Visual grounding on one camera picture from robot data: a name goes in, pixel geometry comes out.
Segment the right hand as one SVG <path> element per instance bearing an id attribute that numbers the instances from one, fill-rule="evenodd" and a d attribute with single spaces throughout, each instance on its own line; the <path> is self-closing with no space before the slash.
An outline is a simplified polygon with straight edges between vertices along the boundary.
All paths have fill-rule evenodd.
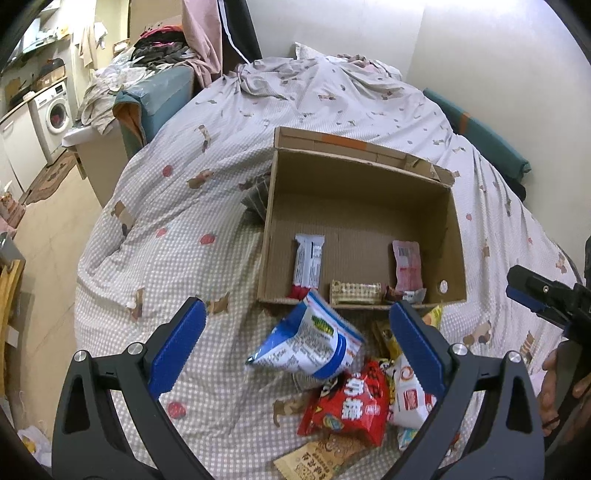
<path id="1" fill-rule="evenodd" d="M 539 412 L 543 423 L 543 434 L 549 436 L 561 421 L 555 408 L 557 388 L 557 350 L 553 350 L 542 365 L 545 377 L 538 395 Z M 579 399 L 576 416 L 569 429 L 562 428 L 562 443 L 567 444 L 580 437 L 590 423 L 590 375 L 581 379 L 572 389 L 572 396 Z"/>

